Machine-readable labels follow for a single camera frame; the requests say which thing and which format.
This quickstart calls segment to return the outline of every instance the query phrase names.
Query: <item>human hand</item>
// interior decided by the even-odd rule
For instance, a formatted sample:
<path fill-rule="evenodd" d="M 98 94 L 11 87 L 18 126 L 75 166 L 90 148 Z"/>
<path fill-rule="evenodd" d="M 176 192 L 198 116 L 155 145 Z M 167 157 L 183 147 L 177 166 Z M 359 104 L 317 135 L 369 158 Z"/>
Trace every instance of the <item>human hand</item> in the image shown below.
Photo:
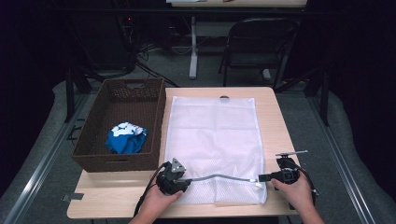
<path fill-rule="evenodd" d="M 276 179 L 271 179 L 274 187 L 283 192 L 289 203 L 297 210 L 303 223 L 323 224 L 317 209 L 312 202 L 312 191 L 308 179 L 301 171 L 300 177 L 291 185 L 284 184 Z"/>
<path fill-rule="evenodd" d="M 271 183 L 283 192 L 289 203 L 299 212 L 306 207 L 314 206 L 312 202 L 312 192 L 305 174 L 299 171 L 300 177 L 291 185 L 284 184 L 276 179 L 271 179 Z"/>
<path fill-rule="evenodd" d="M 132 219 L 130 224 L 149 224 L 154 222 L 169 205 L 177 201 L 183 194 L 183 191 L 180 190 L 173 195 L 164 195 L 156 186 L 156 182 L 157 176 L 152 181 L 154 184 L 148 190 L 139 213 Z"/>

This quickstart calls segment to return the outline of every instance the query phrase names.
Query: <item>metal rail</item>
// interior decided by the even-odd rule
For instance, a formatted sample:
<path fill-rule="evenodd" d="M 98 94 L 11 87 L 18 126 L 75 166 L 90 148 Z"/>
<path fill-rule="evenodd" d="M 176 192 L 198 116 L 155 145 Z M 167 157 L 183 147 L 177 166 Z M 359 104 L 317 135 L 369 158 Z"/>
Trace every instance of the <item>metal rail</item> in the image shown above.
<path fill-rule="evenodd" d="M 68 123 L 65 123 L 63 125 L 63 127 L 57 134 L 51 148 L 48 150 L 41 162 L 38 164 L 35 172 L 32 174 L 32 177 L 26 184 L 26 187 L 24 188 L 20 198 L 15 202 L 14 206 L 9 212 L 5 223 L 22 223 L 23 217 L 29 209 L 30 204 L 33 202 L 35 196 L 37 195 L 42 184 L 44 183 L 44 180 L 50 172 L 53 163 L 55 163 L 56 161 L 63 140 L 67 138 L 67 135 L 69 135 L 70 131 L 73 129 L 73 125 L 76 123 L 76 120 L 81 113 L 82 108 L 87 103 L 88 98 L 88 94 L 83 94 L 78 97 L 78 101 L 76 103 L 76 113 L 69 120 Z"/>
<path fill-rule="evenodd" d="M 361 219 L 361 223 L 375 224 L 373 215 L 371 214 L 366 201 L 361 194 L 361 190 L 356 183 L 353 174 L 350 172 L 347 162 L 345 161 L 344 156 L 337 145 L 337 142 L 332 136 L 332 131 L 323 123 L 322 119 L 320 118 L 320 114 L 318 112 L 318 102 L 311 97 L 307 99 L 312 111 L 314 112 L 315 119 L 317 120 L 320 129 L 323 131 L 329 142 L 330 148 L 332 149 L 332 160 L 334 161 L 335 167 L 343 179 L 344 185 L 346 186 L 346 191 L 348 192 L 349 197 L 355 206 L 358 216 Z"/>

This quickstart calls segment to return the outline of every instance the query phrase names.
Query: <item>white plastic piece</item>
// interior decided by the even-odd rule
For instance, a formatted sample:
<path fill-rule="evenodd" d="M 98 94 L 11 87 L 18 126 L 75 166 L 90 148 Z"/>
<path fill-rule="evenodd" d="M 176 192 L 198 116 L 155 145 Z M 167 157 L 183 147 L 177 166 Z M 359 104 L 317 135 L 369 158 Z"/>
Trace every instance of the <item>white plastic piece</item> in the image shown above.
<path fill-rule="evenodd" d="M 260 188 L 260 189 L 264 189 L 265 188 L 265 186 L 263 184 L 261 184 L 261 183 L 256 183 L 255 186 Z"/>
<path fill-rule="evenodd" d="M 197 35 L 195 33 L 195 17 L 191 18 L 191 63 L 190 79 L 197 78 L 198 54 L 197 54 Z"/>
<path fill-rule="evenodd" d="M 262 76 L 264 77 L 264 80 L 266 80 L 266 81 L 271 80 L 270 70 L 268 70 L 267 68 L 262 70 Z"/>

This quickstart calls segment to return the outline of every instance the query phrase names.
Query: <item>white fabric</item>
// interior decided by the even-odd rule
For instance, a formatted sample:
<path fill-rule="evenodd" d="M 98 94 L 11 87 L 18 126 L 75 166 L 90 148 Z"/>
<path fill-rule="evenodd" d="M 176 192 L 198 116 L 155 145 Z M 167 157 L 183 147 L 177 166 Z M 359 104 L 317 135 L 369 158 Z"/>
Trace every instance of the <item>white fabric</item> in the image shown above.
<path fill-rule="evenodd" d="M 123 122 L 117 126 L 114 126 L 111 131 L 113 132 L 114 137 L 118 137 L 120 134 L 139 135 L 142 133 L 143 135 L 146 135 L 145 129 L 129 122 Z"/>
<path fill-rule="evenodd" d="M 183 179 L 264 174 L 263 148 L 254 98 L 173 98 L 165 161 L 186 167 Z M 265 185 L 215 177 L 192 181 L 177 203 L 264 203 Z"/>

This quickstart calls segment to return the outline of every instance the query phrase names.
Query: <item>brown wicker basket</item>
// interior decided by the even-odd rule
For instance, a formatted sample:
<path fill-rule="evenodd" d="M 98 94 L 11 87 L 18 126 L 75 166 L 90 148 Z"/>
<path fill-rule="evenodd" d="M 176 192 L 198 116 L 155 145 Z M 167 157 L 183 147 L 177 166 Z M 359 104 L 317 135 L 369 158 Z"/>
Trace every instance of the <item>brown wicker basket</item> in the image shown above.
<path fill-rule="evenodd" d="M 84 123 L 72 158 L 87 172 L 156 170 L 165 102 L 163 78 L 106 80 Z M 148 130 L 139 153 L 112 154 L 105 146 L 108 132 L 124 121 Z"/>

